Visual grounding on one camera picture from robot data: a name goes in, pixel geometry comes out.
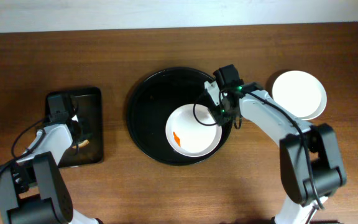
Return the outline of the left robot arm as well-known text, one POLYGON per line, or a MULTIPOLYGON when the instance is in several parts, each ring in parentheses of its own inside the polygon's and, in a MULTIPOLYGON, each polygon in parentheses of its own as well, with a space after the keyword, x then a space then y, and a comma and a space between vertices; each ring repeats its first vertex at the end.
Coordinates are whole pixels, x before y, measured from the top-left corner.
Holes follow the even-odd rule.
POLYGON ((94 223, 73 208, 58 165, 81 131, 76 116, 48 117, 31 145, 0 166, 0 211, 3 223, 94 223))

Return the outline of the pale green plate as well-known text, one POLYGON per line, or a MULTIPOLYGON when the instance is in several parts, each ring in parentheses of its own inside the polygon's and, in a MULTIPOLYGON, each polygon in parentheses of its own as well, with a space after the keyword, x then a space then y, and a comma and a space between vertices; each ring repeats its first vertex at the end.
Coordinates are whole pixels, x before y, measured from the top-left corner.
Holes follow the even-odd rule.
POLYGON ((301 115, 298 117, 302 120, 312 120, 322 115, 326 105, 319 105, 316 108, 306 108, 301 111, 301 115))

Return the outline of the green orange sponge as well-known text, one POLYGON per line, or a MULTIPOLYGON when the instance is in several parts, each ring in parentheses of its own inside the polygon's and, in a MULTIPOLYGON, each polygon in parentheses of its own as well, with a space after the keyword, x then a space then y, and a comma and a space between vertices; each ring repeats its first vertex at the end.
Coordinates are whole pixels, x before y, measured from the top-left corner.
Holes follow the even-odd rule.
POLYGON ((79 148, 81 148, 81 147, 87 146, 89 143, 90 143, 90 141, 87 140, 87 139, 85 139, 84 141, 75 143, 75 144, 72 146, 72 148, 73 148, 73 149, 79 149, 79 148))

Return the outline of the white plate front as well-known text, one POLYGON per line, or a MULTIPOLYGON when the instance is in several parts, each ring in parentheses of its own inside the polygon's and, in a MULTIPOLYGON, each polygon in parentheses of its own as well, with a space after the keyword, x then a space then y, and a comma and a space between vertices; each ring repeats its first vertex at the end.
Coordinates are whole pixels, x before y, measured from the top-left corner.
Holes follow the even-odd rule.
POLYGON ((213 123, 208 108, 199 104, 183 105, 171 113, 165 125, 165 135, 173 150, 186 157, 201 157, 215 150, 223 136, 223 129, 213 123), (179 147, 173 132, 181 140, 179 147))

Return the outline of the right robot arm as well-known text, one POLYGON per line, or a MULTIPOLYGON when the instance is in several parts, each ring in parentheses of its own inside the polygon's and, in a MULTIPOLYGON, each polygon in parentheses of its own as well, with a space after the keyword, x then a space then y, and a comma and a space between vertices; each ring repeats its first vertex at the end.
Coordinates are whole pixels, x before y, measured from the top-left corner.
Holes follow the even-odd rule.
POLYGON ((323 210, 323 203, 347 182, 333 128, 297 118, 257 83, 224 88, 205 82, 204 88, 218 126, 243 117, 279 147, 280 176, 287 196, 271 223, 310 223, 323 210))

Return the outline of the white plate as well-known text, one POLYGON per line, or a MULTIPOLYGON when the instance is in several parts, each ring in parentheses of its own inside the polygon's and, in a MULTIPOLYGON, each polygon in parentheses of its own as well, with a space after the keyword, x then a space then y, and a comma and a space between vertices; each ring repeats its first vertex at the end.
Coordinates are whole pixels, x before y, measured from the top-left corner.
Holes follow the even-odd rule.
POLYGON ((296 117, 301 115, 303 109, 327 104, 322 83, 311 74, 299 70, 284 72, 275 79, 272 98, 296 117))
POLYGON ((201 157, 215 150, 223 136, 223 129, 213 123, 208 108, 199 104, 183 105, 171 113, 165 125, 165 135, 173 150, 186 157, 201 157), (173 132, 181 140, 179 147, 173 132))

